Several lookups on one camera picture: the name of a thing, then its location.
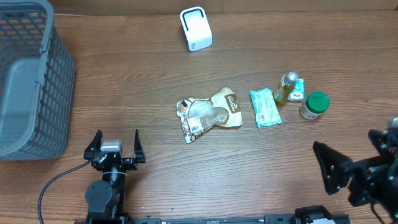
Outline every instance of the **basket bottom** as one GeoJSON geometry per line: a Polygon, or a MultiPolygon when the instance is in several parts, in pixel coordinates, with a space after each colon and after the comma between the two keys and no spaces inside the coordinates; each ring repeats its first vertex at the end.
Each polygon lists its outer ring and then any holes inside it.
{"type": "Polygon", "coordinates": [[[40,57],[16,60],[6,74],[0,96],[0,150],[18,141],[27,129],[40,57]]]}

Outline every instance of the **bottle with amber liquid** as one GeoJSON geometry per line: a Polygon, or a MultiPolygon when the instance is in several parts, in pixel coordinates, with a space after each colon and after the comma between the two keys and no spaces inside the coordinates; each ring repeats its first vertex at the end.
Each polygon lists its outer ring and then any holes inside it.
{"type": "Polygon", "coordinates": [[[286,103],[287,98],[296,87],[296,81],[299,78],[297,72],[289,72],[284,75],[278,89],[273,92],[275,104],[277,106],[283,106],[286,103]]]}

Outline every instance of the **gray basket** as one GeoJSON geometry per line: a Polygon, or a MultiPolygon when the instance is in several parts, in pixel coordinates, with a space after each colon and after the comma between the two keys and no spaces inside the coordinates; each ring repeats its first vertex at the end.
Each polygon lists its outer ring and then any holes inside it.
{"type": "Polygon", "coordinates": [[[67,148],[76,68],[46,0],[0,3],[0,160],[67,148]]]}

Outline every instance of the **plastic food package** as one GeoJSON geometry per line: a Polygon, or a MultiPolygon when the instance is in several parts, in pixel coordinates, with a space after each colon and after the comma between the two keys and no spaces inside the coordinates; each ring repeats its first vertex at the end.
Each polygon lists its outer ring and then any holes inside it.
{"type": "Polygon", "coordinates": [[[177,103],[185,141],[191,143],[214,125],[238,127],[242,125],[242,112],[238,99],[230,88],[223,88],[210,99],[189,98],[177,103]]]}
{"type": "Polygon", "coordinates": [[[301,102],[301,101],[304,100],[304,98],[305,98],[305,95],[304,95],[304,79],[299,78],[296,81],[296,86],[295,86],[294,90],[289,95],[287,100],[301,102]]]}
{"type": "Polygon", "coordinates": [[[250,91],[250,97],[258,128],[282,123],[270,89],[252,90],[250,91]]]}

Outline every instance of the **brown label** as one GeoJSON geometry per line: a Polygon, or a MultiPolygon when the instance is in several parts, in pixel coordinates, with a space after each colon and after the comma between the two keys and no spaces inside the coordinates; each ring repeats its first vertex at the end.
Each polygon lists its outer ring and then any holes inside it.
{"type": "Polygon", "coordinates": [[[239,107],[238,99],[235,94],[228,94],[225,95],[225,100],[229,106],[229,109],[231,110],[232,113],[237,113],[241,111],[241,108],[239,107]]]}

